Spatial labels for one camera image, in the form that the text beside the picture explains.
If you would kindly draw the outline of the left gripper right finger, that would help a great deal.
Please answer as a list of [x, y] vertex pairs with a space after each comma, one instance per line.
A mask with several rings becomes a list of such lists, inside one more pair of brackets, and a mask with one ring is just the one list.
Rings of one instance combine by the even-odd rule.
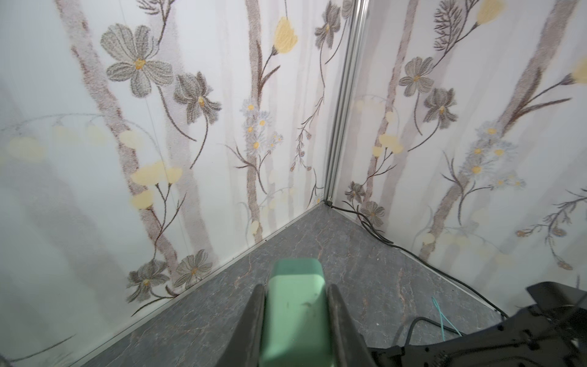
[[327, 288], [327, 301], [335, 365], [338, 367], [375, 366], [371, 353], [335, 284]]

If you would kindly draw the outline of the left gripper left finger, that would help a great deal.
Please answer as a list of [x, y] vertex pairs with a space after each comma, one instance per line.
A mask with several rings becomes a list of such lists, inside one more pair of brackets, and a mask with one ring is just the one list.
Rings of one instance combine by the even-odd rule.
[[257, 284], [217, 367], [257, 367], [261, 355], [266, 290]]

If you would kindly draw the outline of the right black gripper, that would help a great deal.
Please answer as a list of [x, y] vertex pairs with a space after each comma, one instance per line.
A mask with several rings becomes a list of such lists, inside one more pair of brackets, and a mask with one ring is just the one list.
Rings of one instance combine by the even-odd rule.
[[585, 291], [548, 281], [527, 292], [535, 303], [493, 327], [441, 343], [369, 352], [377, 366], [584, 366]]

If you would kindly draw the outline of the green charger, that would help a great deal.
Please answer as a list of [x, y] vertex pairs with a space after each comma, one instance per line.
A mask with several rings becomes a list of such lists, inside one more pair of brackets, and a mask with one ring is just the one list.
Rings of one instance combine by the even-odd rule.
[[335, 365], [326, 281], [317, 259], [286, 258], [274, 264], [258, 365]]

